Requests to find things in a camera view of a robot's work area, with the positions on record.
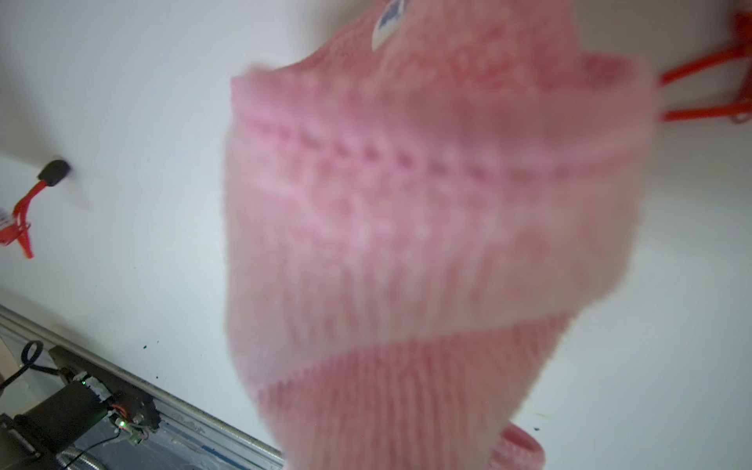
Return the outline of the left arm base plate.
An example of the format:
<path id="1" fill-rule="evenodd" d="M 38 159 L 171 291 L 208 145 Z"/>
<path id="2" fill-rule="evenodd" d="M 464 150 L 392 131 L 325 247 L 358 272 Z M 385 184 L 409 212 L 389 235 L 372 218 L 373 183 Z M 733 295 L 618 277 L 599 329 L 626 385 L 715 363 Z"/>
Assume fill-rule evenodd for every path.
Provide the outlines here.
<path id="1" fill-rule="evenodd" d="M 54 364 L 66 373 L 66 378 L 82 373 L 96 378 L 111 393 L 111 404 L 122 409 L 134 424 L 145 426 L 153 432 L 159 429 L 162 419 L 153 396 L 123 374 L 87 360 L 62 346 L 54 347 L 49 354 Z"/>

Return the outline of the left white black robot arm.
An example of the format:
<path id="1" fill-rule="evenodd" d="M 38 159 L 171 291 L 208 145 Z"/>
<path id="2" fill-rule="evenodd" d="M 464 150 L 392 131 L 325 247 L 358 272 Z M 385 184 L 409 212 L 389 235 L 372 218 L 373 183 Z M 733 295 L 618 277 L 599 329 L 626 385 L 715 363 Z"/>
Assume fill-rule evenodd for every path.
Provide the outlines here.
<path id="1" fill-rule="evenodd" d="M 61 455 L 105 418 L 107 401 L 72 382 L 31 410 L 1 416 L 3 469 L 67 469 Z"/>

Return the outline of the clear mesh document bag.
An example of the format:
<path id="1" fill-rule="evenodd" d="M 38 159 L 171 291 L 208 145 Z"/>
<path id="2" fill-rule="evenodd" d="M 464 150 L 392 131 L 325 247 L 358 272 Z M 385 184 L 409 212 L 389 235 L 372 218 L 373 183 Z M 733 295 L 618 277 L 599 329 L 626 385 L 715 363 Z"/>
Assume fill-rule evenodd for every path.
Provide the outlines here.
<path id="1" fill-rule="evenodd" d="M 726 119 L 735 125 L 751 121 L 751 3 L 736 1 L 728 18 L 728 42 L 660 76 L 666 88 L 682 81 L 706 88 L 663 112 L 665 123 Z"/>
<path id="2" fill-rule="evenodd" d="M 12 213 L 1 210 L 1 245 L 3 247 L 18 244 L 28 260 L 34 258 L 29 224 L 31 203 L 45 189 L 55 187 L 65 180 L 71 171 L 72 167 L 66 160 L 51 161 L 39 172 L 37 182 L 31 190 L 17 201 Z"/>

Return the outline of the pink microfiber cloth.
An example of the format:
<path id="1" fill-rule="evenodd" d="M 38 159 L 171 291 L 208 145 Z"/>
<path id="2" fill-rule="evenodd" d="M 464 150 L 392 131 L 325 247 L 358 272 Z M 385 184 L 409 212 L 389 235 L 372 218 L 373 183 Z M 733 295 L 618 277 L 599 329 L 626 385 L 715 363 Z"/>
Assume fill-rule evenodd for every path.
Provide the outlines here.
<path id="1" fill-rule="evenodd" d="M 377 1 L 231 83 L 226 332 L 288 469 L 541 469 L 512 419 L 619 283 L 658 123 L 565 1 Z"/>

